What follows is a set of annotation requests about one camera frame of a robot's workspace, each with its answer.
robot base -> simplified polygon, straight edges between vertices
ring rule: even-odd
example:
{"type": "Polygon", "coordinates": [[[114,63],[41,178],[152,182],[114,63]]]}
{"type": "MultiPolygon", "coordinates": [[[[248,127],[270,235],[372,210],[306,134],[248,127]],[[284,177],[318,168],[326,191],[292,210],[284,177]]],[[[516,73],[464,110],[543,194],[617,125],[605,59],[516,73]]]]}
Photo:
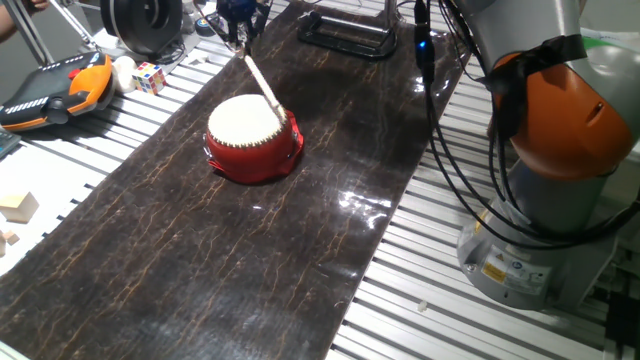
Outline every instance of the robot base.
{"type": "MultiPolygon", "coordinates": [[[[493,207],[507,218],[514,211],[496,199],[493,207]]],[[[544,245],[502,223],[484,221],[519,244],[544,245]]],[[[576,308],[588,294],[616,249],[615,237],[561,250],[528,250],[505,243],[480,223],[467,225],[458,239],[458,260],[469,281],[491,299],[514,308],[576,308]]]]}

wood grain texture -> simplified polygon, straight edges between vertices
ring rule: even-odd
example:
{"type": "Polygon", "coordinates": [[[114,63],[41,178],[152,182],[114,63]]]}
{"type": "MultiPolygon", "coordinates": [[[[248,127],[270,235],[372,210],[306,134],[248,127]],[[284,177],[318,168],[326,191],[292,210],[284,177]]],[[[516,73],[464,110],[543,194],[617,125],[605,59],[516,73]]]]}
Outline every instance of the wood grain texture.
{"type": "MultiPolygon", "coordinates": [[[[324,356],[430,131],[412,29],[368,62],[300,43],[310,9],[254,49],[305,136],[295,171],[244,186],[207,165],[209,114],[259,92],[233,59],[0,278],[0,340],[47,360],[324,356]]],[[[436,46],[441,112],[461,70],[436,46]]]]}

sticker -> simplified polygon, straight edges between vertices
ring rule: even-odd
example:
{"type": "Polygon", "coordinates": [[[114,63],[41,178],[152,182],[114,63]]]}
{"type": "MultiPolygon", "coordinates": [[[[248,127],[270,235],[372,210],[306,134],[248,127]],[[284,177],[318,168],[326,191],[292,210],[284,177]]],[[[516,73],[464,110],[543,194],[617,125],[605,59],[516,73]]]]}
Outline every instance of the sticker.
{"type": "Polygon", "coordinates": [[[551,267],[537,266],[518,259],[491,246],[482,266],[482,273],[505,287],[531,295],[539,295],[544,289],[551,267]]]}

black device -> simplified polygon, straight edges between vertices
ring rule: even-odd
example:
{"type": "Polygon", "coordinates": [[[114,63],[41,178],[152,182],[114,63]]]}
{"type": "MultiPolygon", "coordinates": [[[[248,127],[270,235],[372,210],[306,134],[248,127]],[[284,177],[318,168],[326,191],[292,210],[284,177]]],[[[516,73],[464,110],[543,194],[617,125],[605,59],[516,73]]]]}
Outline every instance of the black device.
{"type": "Polygon", "coordinates": [[[180,34],[182,1],[100,0],[100,15],[107,33],[129,50],[157,56],[180,34]]]}
{"type": "Polygon", "coordinates": [[[99,52],[76,55],[27,76],[0,110],[0,126],[12,132],[67,122],[107,106],[115,87],[111,59],[99,52]]]}
{"type": "Polygon", "coordinates": [[[301,41],[338,50],[344,53],[364,57],[371,60],[384,59],[396,49],[396,33],[392,27],[387,29],[377,28],[363,24],[357,24],[329,16],[321,15],[315,11],[305,17],[302,26],[298,30],[298,39],[301,41]],[[329,25],[336,28],[359,31],[370,35],[370,41],[351,40],[329,32],[323,32],[322,26],[329,25]]]}

drum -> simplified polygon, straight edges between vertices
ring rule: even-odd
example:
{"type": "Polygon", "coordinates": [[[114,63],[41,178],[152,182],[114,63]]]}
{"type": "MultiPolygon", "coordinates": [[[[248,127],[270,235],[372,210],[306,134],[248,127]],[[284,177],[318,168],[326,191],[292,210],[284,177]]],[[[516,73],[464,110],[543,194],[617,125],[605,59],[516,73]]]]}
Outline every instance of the drum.
{"type": "Polygon", "coordinates": [[[227,178],[257,183],[288,175],[302,153],[304,138],[287,111],[282,121],[262,95],[240,95],[218,105],[205,134],[209,164],[227,178]]]}

